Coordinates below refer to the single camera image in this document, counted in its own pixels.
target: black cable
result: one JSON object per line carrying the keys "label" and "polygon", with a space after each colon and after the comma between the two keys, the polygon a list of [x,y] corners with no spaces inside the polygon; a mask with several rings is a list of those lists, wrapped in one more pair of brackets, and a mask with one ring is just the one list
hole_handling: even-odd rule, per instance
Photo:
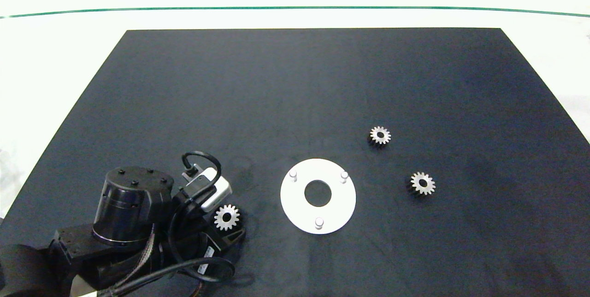
{"label": "black cable", "polygon": [[141,278],[137,278],[133,281],[129,281],[126,284],[123,284],[117,288],[109,288],[109,289],[105,289],[105,290],[101,290],[97,292],[97,297],[116,297],[116,296],[120,296],[124,293],[127,293],[133,289],[139,288],[139,286],[142,286],[152,280],[161,278],[162,276],[169,274],[169,273],[173,273],[173,272],[177,272],[181,269],[186,269],[186,268],[190,268],[193,266],[197,266],[197,265],[204,265],[204,264],[209,264],[209,265],[223,265],[223,266],[227,266],[230,271],[231,274],[228,275],[227,277],[230,278],[231,276],[234,275],[234,271],[236,270],[234,268],[234,265],[227,261],[226,259],[220,258],[220,257],[203,257],[203,258],[196,258],[196,259],[192,259],[190,261],[184,261],[181,263],[177,263],[175,265],[171,265],[169,267],[166,267],[164,269],[161,270],[156,270],[156,272],[153,272],[151,274],[147,274],[144,276],[141,276]]}
{"label": "black cable", "polygon": [[[178,262],[181,263],[182,261],[184,261],[183,257],[180,255],[180,252],[178,251],[177,248],[177,242],[174,236],[174,232],[176,229],[176,225],[177,225],[177,220],[179,219],[179,215],[181,215],[186,207],[188,207],[188,205],[190,205],[190,203],[192,203],[196,198],[198,198],[199,196],[201,196],[202,194],[204,194],[205,192],[208,192],[211,188],[213,188],[215,186],[215,183],[219,180],[219,178],[221,177],[221,163],[219,162],[219,160],[217,158],[215,158],[215,156],[212,156],[211,154],[207,154],[205,152],[201,152],[198,150],[193,150],[192,152],[186,152],[183,154],[183,164],[186,168],[186,170],[188,171],[189,169],[192,169],[192,165],[190,164],[190,162],[188,162],[188,157],[189,156],[200,156],[202,158],[208,159],[209,161],[211,161],[211,163],[213,163],[215,165],[215,169],[217,170],[217,173],[215,174],[215,177],[211,180],[211,182],[209,182],[204,188],[202,188],[201,190],[199,190],[198,192],[194,193],[192,196],[190,196],[182,205],[179,205],[176,210],[174,211],[174,214],[172,215],[172,218],[170,220],[170,224],[168,226],[168,246],[170,247],[170,251],[174,257],[174,259]],[[195,278],[195,279],[199,279],[199,280],[203,280],[206,282],[221,282],[222,280],[224,280],[225,278],[215,278],[213,276],[206,276],[203,274],[200,274],[199,272],[197,272],[196,270],[188,267],[185,269],[186,272],[188,272],[188,274]]]}

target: white background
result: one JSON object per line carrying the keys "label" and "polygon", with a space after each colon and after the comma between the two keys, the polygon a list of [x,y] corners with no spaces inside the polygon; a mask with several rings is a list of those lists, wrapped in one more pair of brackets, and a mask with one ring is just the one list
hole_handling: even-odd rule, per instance
{"label": "white background", "polygon": [[[0,16],[118,7],[460,6],[590,15],[590,0],[0,0]],[[0,217],[126,30],[502,28],[590,139],[590,18],[449,10],[116,11],[0,19]]]}

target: green line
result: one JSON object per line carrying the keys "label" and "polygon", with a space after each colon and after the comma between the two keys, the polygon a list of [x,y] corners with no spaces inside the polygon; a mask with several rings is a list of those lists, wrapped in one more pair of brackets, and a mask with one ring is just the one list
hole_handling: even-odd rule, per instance
{"label": "green line", "polygon": [[161,10],[327,10],[327,9],[421,9],[421,10],[472,10],[472,11],[503,11],[539,13],[541,15],[571,16],[590,18],[584,13],[554,12],[525,9],[503,9],[501,7],[466,7],[466,6],[171,6],[171,7],[117,7],[113,9],[82,9],[67,11],[51,11],[24,13],[22,15],[0,16],[4,18],[62,15],[65,13],[107,12],[107,11],[161,11]]}

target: robotic arm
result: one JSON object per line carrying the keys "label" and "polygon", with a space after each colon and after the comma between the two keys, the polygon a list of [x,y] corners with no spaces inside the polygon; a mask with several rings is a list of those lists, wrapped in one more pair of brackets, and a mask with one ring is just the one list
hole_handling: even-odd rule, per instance
{"label": "robotic arm", "polygon": [[187,152],[183,164],[186,184],[174,197],[170,175],[120,167],[106,175],[94,223],[58,229],[46,249],[0,247],[0,297],[69,297],[75,276],[95,289],[87,296],[121,296],[174,272],[230,278],[228,251],[245,236],[238,209],[220,207],[230,184],[210,154]]}

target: gear teeth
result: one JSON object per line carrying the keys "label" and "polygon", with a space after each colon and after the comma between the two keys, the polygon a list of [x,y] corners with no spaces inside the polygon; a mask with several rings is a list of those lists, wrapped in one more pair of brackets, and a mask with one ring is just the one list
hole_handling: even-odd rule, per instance
{"label": "gear teeth", "polygon": [[369,132],[369,136],[367,137],[367,141],[377,148],[383,148],[386,146],[391,139],[390,132],[382,126],[375,126]]}
{"label": "gear teeth", "polygon": [[[421,181],[425,181],[426,186],[422,186],[420,184]],[[423,173],[420,171],[412,175],[408,187],[411,193],[415,194],[416,196],[429,196],[434,192],[434,189],[436,188],[436,186],[434,185],[434,181],[432,181],[432,177],[430,177],[430,175],[428,175],[427,173]]]}
{"label": "gear teeth", "polygon": [[[219,207],[219,211],[215,212],[215,216],[213,217],[215,219],[214,223],[216,228],[218,228],[219,230],[227,231],[231,230],[234,226],[237,226],[237,222],[240,221],[240,219],[238,218],[238,216],[240,216],[240,213],[238,213],[238,211],[239,209],[237,209],[232,204]],[[223,219],[223,216],[225,214],[231,215],[228,221],[224,221]]]}

